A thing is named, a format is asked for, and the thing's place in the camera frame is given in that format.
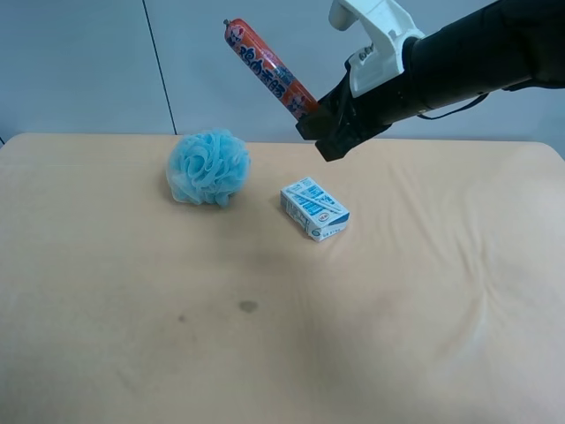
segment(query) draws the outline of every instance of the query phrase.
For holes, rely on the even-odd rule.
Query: bath sponge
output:
[[[187,135],[170,154],[167,181],[176,201],[225,208],[244,186],[250,163],[245,143],[227,130]]]

